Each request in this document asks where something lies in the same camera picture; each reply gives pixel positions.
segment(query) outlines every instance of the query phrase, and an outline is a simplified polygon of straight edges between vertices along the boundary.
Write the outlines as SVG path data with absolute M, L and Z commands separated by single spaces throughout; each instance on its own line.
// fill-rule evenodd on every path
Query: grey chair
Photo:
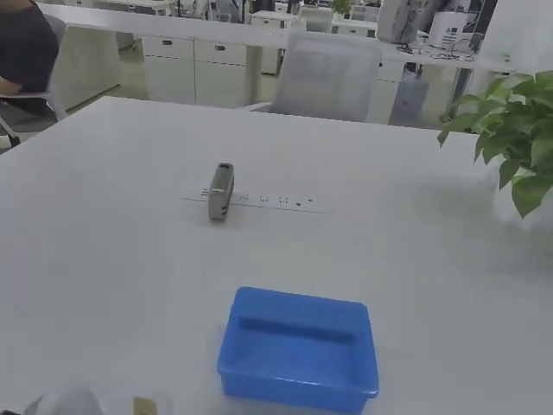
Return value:
M 374 39 L 294 30 L 275 99 L 242 109 L 364 123 L 381 57 Z
M 58 39 L 58 44 L 60 45 L 61 50 L 61 44 L 67 32 L 67 25 L 57 17 L 45 17 Z M 0 131 L 5 130 L 10 138 L 10 144 L 12 147 L 21 142 L 19 134 L 46 130 L 57 121 L 67 117 L 67 112 L 55 93 L 52 78 L 53 76 L 50 74 L 47 89 L 43 93 L 19 93 L 17 95 L 10 96 L 0 95 L 0 101 L 2 101 L 2 99 L 45 99 L 52 110 L 44 116 L 33 117 L 30 115 L 27 116 L 20 110 L 13 108 L 10 105 L 4 104 L 0 107 Z

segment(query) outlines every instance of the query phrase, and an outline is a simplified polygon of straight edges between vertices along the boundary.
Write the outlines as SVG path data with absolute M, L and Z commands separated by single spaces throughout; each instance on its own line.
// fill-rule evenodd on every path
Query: person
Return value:
M 0 0 L 0 95 L 45 92 L 58 53 L 58 40 L 36 3 Z M 8 125 L 9 118 L 21 122 L 23 116 L 51 111 L 44 99 L 0 101 L 0 116 Z

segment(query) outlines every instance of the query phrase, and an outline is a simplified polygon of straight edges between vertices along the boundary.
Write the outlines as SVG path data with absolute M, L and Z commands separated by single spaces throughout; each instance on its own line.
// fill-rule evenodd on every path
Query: black shirt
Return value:
M 46 91 L 58 51 L 58 40 L 35 3 L 20 11 L 0 12 L 0 76 L 22 85 L 24 93 Z M 40 112 L 44 100 L 11 99 L 10 104 Z

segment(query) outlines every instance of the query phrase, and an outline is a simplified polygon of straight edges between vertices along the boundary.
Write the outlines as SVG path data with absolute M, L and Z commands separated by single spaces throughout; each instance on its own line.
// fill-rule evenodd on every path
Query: blue bin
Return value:
M 371 323 L 361 303 L 242 287 L 217 363 L 223 391 L 360 413 L 378 394 Z

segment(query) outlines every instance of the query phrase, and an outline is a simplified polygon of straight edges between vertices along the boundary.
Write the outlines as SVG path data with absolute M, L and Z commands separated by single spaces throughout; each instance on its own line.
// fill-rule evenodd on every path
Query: power strip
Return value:
M 201 191 L 187 192 L 182 199 L 185 201 L 205 201 L 209 200 L 209 188 L 205 187 Z M 311 197 L 290 197 L 274 195 L 253 195 L 251 193 L 233 192 L 231 205 L 253 206 L 255 208 L 268 208 L 280 210 L 294 210 L 296 212 L 308 212 L 311 214 L 324 214 L 322 206 Z

